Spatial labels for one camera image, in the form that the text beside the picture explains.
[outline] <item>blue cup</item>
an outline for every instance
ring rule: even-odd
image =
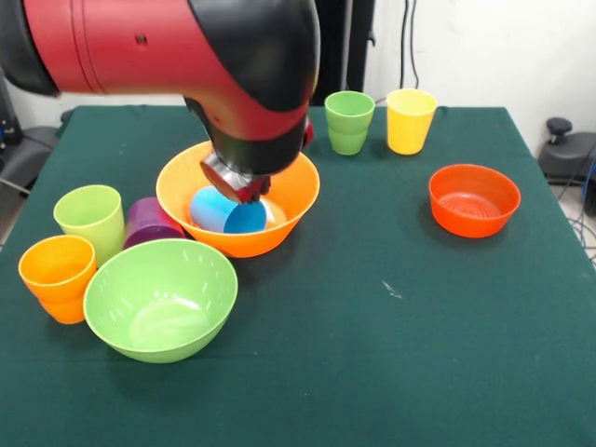
[[[263,203],[238,205],[213,186],[196,193],[190,215],[195,224],[214,233],[256,233],[263,231],[267,223]]]

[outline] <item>plastic bowl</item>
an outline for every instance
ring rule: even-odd
[[[205,347],[237,296],[234,267],[188,239],[136,245],[108,261],[85,293],[89,327],[132,359],[170,363]]]
[[[304,154],[298,155],[287,169],[274,175],[265,197],[278,205],[287,222],[257,233],[239,235],[213,233],[193,224],[190,203],[196,192],[209,186],[200,162],[211,150],[203,142],[175,156],[157,178],[157,199],[161,208],[192,237],[235,258],[250,258],[277,247],[300,222],[318,197],[320,180],[317,168]]]
[[[428,189],[437,223],[461,237],[495,235],[522,202],[520,190],[509,177],[478,165],[439,169]]]

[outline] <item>yellow cup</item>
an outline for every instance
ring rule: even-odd
[[[387,144],[396,154],[413,156],[422,151],[437,100],[414,88],[394,90],[387,96]]]

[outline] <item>cup rim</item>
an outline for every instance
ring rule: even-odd
[[[22,272],[22,264],[23,264],[25,258],[27,257],[27,255],[30,254],[32,250],[38,248],[41,244],[49,242],[50,240],[59,239],[59,238],[78,239],[78,240],[84,242],[88,247],[91,248],[91,259],[88,262],[88,264],[85,266],[85,268],[83,268],[79,273],[77,273],[73,277],[70,277],[70,278],[65,279],[64,281],[60,281],[60,282],[42,283],[42,282],[32,281],[29,278],[27,278]],[[84,237],[75,236],[75,235],[57,235],[57,236],[52,236],[52,237],[46,237],[44,239],[41,239],[41,240],[35,242],[31,247],[29,247],[26,250],[25,253],[22,254],[22,256],[20,257],[20,260],[19,260],[19,275],[23,281],[25,281],[28,284],[31,284],[32,286],[35,286],[35,287],[40,287],[40,288],[58,287],[58,286],[63,286],[65,284],[68,284],[69,282],[73,282],[75,279],[81,278],[93,266],[93,263],[95,261],[96,261],[95,247],[93,247],[93,244],[91,244]]]
[[[429,108],[428,110],[426,110],[425,112],[421,112],[419,114],[411,114],[411,113],[406,113],[403,110],[401,110],[395,103],[392,103],[392,99],[395,100],[395,97],[398,96],[402,91],[415,91],[418,93],[422,93],[423,96],[426,96],[427,98],[430,98],[433,103],[434,106],[432,108]],[[425,90],[422,90],[420,88],[398,88],[397,90],[393,90],[391,92],[389,92],[389,94],[386,96],[386,104],[387,104],[387,108],[393,109],[396,112],[399,112],[401,114],[404,115],[409,115],[409,116],[424,116],[424,115],[428,115],[430,113],[432,113],[433,111],[437,110],[437,107],[439,107],[439,102],[437,101],[437,98],[435,98],[434,95],[432,95],[431,93],[428,93]]]
[[[333,110],[329,104],[328,101],[333,98],[334,96],[341,96],[341,95],[345,95],[345,94],[350,94],[350,95],[357,95],[360,96],[362,98],[366,98],[367,100],[370,101],[371,103],[371,108],[369,110],[367,110],[366,112],[359,114],[359,115],[346,115],[346,114],[340,114],[339,112],[336,112],[335,110]],[[374,102],[373,97],[371,97],[370,95],[367,95],[366,93],[362,92],[362,91],[355,91],[355,90],[340,90],[340,91],[336,91],[334,93],[332,93],[331,95],[329,95],[327,98],[325,98],[325,109],[328,110],[329,112],[337,115],[337,116],[341,116],[343,118],[362,118],[366,115],[368,115],[370,112],[374,112],[374,109],[376,108],[376,102]]]
[[[68,197],[70,195],[73,195],[75,193],[80,193],[82,190],[85,190],[85,189],[95,189],[95,188],[107,189],[107,190],[109,190],[111,192],[114,192],[116,194],[116,196],[118,198],[118,203],[115,206],[114,210],[112,212],[110,212],[109,215],[107,215],[106,217],[104,217],[103,219],[101,219],[101,220],[99,220],[97,222],[87,223],[85,225],[71,225],[71,224],[65,223],[62,219],[58,219],[58,216],[56,215],[58,206],[62,203],[63,200],[66,199],[66,197]],[[120,195],[120,193],[115,188],[113,188],[112,186],[108,186],[107,184],[88,184],[88,185],[85,185],[85,186],[80,186],[78,188],[75,188],[72,191],[69,191],[68,193],[66,193],[64,196],[62,196],[58,200],[58,202],[56,202],[56,205],[54,205],[53,216],[54,216],[54,220],[58,223],[58,225],[60,225],[60,226],[64,225],[64,226],[67,226],[69,228],[73,228],[73,229],[77,229],[78,230],[78,229],[83,229],[83,228],[90,228],[92,226],[97,226],[99,224],[103,224],[106,221],[109,221],[110,219],[112,219],[118,213],[118,210],[120,210],[121,208],[122,208],[122,196]]]

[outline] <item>purple cup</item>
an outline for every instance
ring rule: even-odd
[[[156,239],[184,238],[182,228],[159,206],[156,197],[146,197],[132,204],[127,219],[124,248]]]

